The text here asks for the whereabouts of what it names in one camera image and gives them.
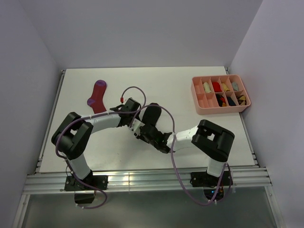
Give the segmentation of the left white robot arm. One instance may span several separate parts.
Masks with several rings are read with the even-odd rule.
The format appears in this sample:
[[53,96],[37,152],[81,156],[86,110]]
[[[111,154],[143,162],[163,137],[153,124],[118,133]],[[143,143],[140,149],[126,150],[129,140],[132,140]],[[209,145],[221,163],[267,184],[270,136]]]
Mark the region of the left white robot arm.
[[56,151],[63,153],[71,171],[76,176],[76,185],[86,190],[92,186],[93,172],[87,165],[84,151],[91,134],[108,128],[129,126],[140,103],[129,98],[124,104],[109,111],[81,116],[70,112],[51,138]]

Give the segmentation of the yellow rolled sock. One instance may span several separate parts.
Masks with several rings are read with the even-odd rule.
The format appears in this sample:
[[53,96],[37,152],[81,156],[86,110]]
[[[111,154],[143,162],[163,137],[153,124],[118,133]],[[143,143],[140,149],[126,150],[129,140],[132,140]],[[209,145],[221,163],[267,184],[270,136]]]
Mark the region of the yellow rolled sock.
[[228,86],[225,83],[222,83],[222,87],[224,92],[230,92],[230,89],[228,88]]

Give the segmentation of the argyle rolled sock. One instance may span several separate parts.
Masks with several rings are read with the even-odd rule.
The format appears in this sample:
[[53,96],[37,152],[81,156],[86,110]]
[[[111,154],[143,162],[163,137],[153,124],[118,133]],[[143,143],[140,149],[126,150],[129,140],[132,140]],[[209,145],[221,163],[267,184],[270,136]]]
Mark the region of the argyle rolled sock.
[[238,104],[240,106],[246,106],[247,105],[247,98],[245,95],[238,95],[237,96],[237,101],[238,101]]

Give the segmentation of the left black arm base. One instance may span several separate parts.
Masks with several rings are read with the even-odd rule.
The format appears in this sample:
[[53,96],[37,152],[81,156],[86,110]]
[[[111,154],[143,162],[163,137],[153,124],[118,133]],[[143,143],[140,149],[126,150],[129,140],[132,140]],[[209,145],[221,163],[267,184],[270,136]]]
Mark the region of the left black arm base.
[[[96,209],[107,202],[108,196],[105,193],[107,185],[107,175],[94,176],[90,174],[83,180],[70,175],[66,177],[64,191],[74,192],[74,202],[77,207],[80,207],[81,209]],[[104,199],[100,204],[92,206],[97,192],[102,193],[104,195]]]

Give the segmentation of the red rolled sock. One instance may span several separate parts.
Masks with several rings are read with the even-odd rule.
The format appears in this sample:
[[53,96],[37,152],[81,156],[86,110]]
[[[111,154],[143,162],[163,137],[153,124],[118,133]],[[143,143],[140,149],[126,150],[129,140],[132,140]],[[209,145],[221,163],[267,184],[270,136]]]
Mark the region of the red rolled sock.
[[212,82],[212,86],[213,86],[213,89],[214,89],[214,92],[221,92],[221,87],[220,87],[220,83],[218,82]]

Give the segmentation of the grey rolled sock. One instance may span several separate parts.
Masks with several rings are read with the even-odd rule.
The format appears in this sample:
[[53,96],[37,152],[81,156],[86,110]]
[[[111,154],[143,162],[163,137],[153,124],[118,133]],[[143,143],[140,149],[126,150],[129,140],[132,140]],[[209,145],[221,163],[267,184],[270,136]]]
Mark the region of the grey rolled sock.
[[233,88],[234,91],[239,90],[238,84],[236,82],[232,82],[231,85],[232,85],[232,88]]

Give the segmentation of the pink divided organizer box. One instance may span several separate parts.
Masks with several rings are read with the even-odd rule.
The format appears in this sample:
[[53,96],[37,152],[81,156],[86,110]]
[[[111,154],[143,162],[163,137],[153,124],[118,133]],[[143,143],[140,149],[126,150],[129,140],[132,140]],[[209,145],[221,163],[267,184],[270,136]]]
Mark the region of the pink divided organizer box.
[[[211,93],[206,93],[203,87],[203,83],[207,82],[210,86]],[[221,92],[214,92],[212,82],[220,83]],[[234,91],[231,83],[236,82],[239,90]],[[222,83],[225,83],[230,92],[224,92]],[[241,113],[246,108],[250,107],[251,101],[245,89],[245,86],[238,75],[221,75],[221,76],[196,76],[192,79],[191,85],[192,97],[197,114],[227,114],[227,113]],[[224,96],[227,106],[219,107],[216,94]],[[240,106],[237,101],[238,95],[245,95],[247,98],[247,105]],[[227,96],[235,98],[237,106],[229,106]]]

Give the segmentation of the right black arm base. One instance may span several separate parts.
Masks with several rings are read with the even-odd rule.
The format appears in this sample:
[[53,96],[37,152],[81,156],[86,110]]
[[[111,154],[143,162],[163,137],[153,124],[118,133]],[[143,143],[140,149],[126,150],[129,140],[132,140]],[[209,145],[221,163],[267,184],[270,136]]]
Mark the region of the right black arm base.
[[[191,179],[190,179],[190,184],[192,187],[197,188],[197,187],[206,187],[207,189],[204,189],[204,195],[208,200],[211,200],[214,193],[215,189],[217,187],[219,177],[214,177],[207,172],[191,172],[190,173]],[[219,190],[215,196],[215,200],[221,200],[225,196],[225,190],[224,187],[227,186],[231,188],[233,185],[233,180],[230,176],[229,171],[224,171],[220,185],[219,185]]]

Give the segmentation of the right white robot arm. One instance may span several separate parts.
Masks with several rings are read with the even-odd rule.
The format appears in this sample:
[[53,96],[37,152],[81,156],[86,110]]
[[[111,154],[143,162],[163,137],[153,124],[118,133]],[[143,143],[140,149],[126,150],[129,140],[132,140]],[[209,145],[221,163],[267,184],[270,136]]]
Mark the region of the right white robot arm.
[[192,147],[204,152],[209,157],[205,176],[210,185],[221,181],[221,173],[235,139],[231,131],[205,119],[197,126],[178,133],[162,133],[156,126],[138,120],[132,123],[130,129],[137,139],[165,154]]

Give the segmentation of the navy rolled sock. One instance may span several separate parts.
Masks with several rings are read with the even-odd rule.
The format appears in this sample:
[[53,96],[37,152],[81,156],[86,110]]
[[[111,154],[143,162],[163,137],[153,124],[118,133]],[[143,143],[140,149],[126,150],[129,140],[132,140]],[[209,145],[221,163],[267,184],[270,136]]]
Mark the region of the navy rolled sock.
[[227,101],[228,101],[229,106],[237,106],[235,98],[233,98],[231,96],[227,96]]

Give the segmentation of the maroon purple orange sock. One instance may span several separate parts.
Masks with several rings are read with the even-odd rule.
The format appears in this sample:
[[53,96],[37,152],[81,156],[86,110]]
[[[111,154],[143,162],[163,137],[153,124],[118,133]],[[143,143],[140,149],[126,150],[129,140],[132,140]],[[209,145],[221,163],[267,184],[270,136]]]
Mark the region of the maroon purple orange sock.
[[106,89],[107,84],[104,80],[97,80],[95,82],[92,94],[87,100],[87,105],[92,108],[94,114],[106,111],[103,101]]

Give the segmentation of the black orange rolled sock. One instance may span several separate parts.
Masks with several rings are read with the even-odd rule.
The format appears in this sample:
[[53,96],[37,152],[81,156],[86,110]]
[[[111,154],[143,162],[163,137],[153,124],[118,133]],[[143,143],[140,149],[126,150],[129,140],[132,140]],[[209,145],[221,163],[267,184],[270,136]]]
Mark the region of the black orange rolled sock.
[[226,102],[224,96],[222,96],[220,94],[216,94],[216,99],[217,99],[219,107],[226,107],[227,106],[227,102]]

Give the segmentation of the aluminium frame rail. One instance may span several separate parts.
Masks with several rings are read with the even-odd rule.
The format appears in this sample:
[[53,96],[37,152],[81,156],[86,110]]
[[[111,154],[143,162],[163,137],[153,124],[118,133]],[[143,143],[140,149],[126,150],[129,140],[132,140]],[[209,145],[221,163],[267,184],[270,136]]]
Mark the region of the aluminium frame rail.
[[[272,186],[266,168],[257,166],[247,168],[232,167],[235,188]],[[173,169],[147,171],[108,171],[95,172],[94,175],[107,175],[106,192],[180,190],[181,186]],[[65,173],[37,173],[26,178],[23,194],[66,193]]]

